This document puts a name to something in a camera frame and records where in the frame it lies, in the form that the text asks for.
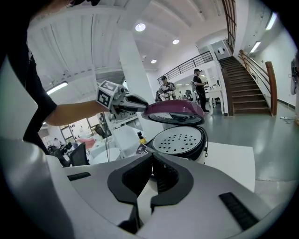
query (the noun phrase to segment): rice cooker lid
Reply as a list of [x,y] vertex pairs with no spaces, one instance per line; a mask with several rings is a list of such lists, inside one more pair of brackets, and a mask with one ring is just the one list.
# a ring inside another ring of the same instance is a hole
[[165,124],[195,126],[205,122],[201,107],[189,100],[166,100],[151,104],[142,117]]

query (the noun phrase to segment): person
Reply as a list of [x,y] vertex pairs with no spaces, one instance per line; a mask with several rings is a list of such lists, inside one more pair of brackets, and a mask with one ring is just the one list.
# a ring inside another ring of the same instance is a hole
[[162,82],[163,84],[159,88],[162,100],[170,100],[170,95],[172,95],[172,99],[176,99],[174,83],[167,81],[166,76],[162,76]]
[[155,102],[159,102],[159,101],[162,101],[162,99],[161,99],[161,95],[160,95],[159,91],[157,91],[156,92]]
[[210,113],[210,111],[208,111],[206,109],[206,93],[205,93],[205,89],[204,89],[204,85],[206,83],[201,81],[199,74],[200,74],[200,70],[195,69],[193,82],[194,82],[194,85],[196,86],[196,92],[199,96],[200,106],[201,106],[202,110],[204,111],[204,113]]
[[23,139],[36,144],[45,154],[48,150],[38,135],[42,123],[61,126],[89,118],[97,113],[107,111],[96,101],[77,104],[56,105],[43,89],[40,78],[36,72],[36,63],[27,46],[27,29],[29,23],[37,16],[54,13],[66,5],[77,5],[84,0],[27,0],[1,3],[1,9],[11,11],[18,19],[5,20],[7,14],[1,14],[2,44],[0,51],[0,66],[7,56],[9,62],[31,98],[36,102],[38,109],[31,119]]
[[62,143],[58,140],[58,138],[55,138],[55,139],[54,139],[54,142],[53,142],[53,145],[54,145],[56,148],[60,148],[60,146],[62,145]]

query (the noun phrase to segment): black slot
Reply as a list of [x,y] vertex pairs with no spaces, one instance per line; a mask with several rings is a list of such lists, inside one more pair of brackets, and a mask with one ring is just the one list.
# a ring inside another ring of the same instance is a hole
[[79,173],[79,174],[68,175],[67,177],[69,178],[70,181],[75,181],[75,180],[89,177],[89,176],[91,176],[90,173],[84,172],[84,173]]
[[153,174],[157,179],[158,195],[151,198],[152,212],[156,206],[178,204],[193,187],[194,179],[186,168],[154,153]]
[[257,218],[247,210],[233,193],[220,194],[219,198],[243,230],[247,230],[258,223]]

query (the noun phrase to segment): human arm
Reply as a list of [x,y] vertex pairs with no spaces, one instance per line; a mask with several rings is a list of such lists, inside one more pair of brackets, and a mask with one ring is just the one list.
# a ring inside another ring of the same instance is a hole
[[205,85],[205,83],[194,82],[194,85]]
[[53,126],[67,125],[104,111],[108,110],[96,101],[57,105],[56,109],[46,118],[45,122]]
[[176,87],[175,87],[174,83],[172,83],[172,82],[171,82],[171,89],[172,89],[173,91],[176,90]]

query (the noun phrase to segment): stair step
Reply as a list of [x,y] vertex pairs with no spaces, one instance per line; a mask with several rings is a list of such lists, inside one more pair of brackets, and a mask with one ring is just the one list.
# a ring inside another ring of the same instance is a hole
[[247,94],[247,95],[239,95],[233,96],[233,103],[236,102],[244,102],[244,101],[254,101],[254,100],[265,100],[262,94]]
[[248,74],[248,71],[246,71],[245,69],[240,69],[240,70],[236,70],[236,71],[228,71],[229,77],[234,77],[234,76],[238,76],[241,74]]
[[250,83],[255,83],[255,81],[253,79],[248,79],[248,80],[233,80],[233,81],[230,81],[229,82],[231,87],[234,87],[234,86],[241,86],[241,85],[245,85],[245,84],[250,84]]
[[231,64],[220,64],[220,65],[222,67],[225,67],[228,70],[234,69],[234,68],[239,67],[239,66],[243,67],[240,62],[233,62]]
[[270,109],[267,107],[234,109],[234,112],[235,112],[235,114],[268,114],[268,115],[271,115]]
[[234,102],[234,109],[268,108],[266,100]]
[[252,79],[252,77],[250,76],[250,74],[244,74],[242,76],[236,76],[236,77],[228,77],[229,81],[234,81],[234,80],[242,80],[242,79]]
[[244,71],[246,71],[246,69],[244,67],[240,66],[240,67],[236,67],[236,68],[232,68],[232,69],[228,69],[228,70],[226,69],[226,71],[228,72],[228,74],[234,74],[234,73],[238,73],[239,71],[244,72]]
[[242,96],[242,95],[254,95],[260,93],[260,89],[253,89],[253,90],[241,90],[241,91],[232,91],[233,96]]
[[222,61],[226,61],[226,60],[229,60],[229,59],[235,59],[235,58],[233,56],[229,56],[229,57],[220,59],[219,61],[222,62]]
[[236,66],[240,66],[241,64],[239,62],[231,62],[231,63],[222,63],[220,64],[222,67],[227,67],[227,68],[234,68]]
[[235,78],[235,77],[243,77],[243,76],[250,76],[250,74],[247,71],[228,74],[228,78],[230,78],[230,79]]
[[234,90],[255,90],[259,88],[257,84],[245,84],[245,85],[231,86],[230,89],[232,90],[232,92],[234,92]]

